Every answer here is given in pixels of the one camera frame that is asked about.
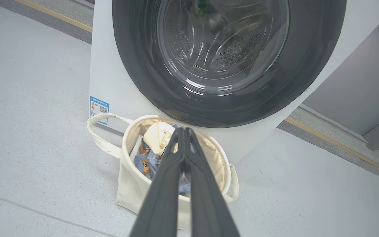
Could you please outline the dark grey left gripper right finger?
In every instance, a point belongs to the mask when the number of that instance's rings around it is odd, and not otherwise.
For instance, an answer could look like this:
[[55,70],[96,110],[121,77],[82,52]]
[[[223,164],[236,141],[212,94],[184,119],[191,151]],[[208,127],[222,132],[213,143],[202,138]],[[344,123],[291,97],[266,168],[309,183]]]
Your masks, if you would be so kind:
[[184,130],[184,172],[191,181],[191,235],[239,237],[196,133],[191,128]]

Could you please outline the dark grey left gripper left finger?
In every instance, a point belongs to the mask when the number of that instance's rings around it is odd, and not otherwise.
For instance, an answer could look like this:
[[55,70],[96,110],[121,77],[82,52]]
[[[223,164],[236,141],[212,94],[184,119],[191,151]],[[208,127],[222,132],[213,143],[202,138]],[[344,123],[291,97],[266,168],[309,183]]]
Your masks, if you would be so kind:
[[176,237],[179,180],[184,172],[185,128],[177,128],[129,234],[131,237]]

